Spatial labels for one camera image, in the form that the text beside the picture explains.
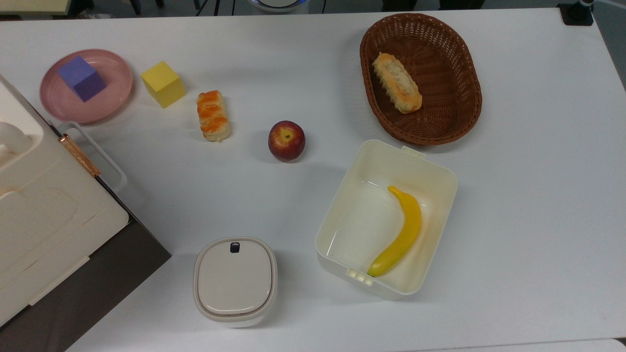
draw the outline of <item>apple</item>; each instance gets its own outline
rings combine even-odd
[[[276,159],[281,162],[290,162],[302,154],[305,142],[304,131],[298,124],[281,121],[270,130],[267,146]]]

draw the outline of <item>foam cube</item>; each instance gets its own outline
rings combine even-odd
[[[106,88],[105,82],[100,78],[96,69],[91,67],[82,56],[73,58],[56,72],[83,102]]]
[[[163,108],[170,106],[185,95],[185,87],[183,87],[180,77],[165,61],[161,61],[145,71],[141,74],[141,79],[150,95]]]

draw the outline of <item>pastry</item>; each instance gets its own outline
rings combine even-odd
[[[219,142],[227,138],[230,135],[230,123],[220,91],[200,93],[196,104],[204,138],[211,142]]]
[[[398,111],[411,113],[422,107],[418,85],[398,59],[391,54],[380,53],[372,66]]]

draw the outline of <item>wicker basket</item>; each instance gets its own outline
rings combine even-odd
[[[423,96],[418,111],[395,109],[372,67],[379,53],[394,55],[418,84]],[[372,111],[398,140],[449,143],[478,120],[483,98],[470,52],[457,32],[434,17],[404,13],[374,23],[361,41],[361,68]]]

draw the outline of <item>banana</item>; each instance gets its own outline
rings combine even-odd
[[[387,273],[404,257],[418,238],[419,230],[422,226],[422,211],[415,197],[402,192],[395,186],[389,186],[387,189],[400,202],[400,207],[402,212],[404,212],[404,224],[396,239],[369,266],[367,275],[372,277]]]

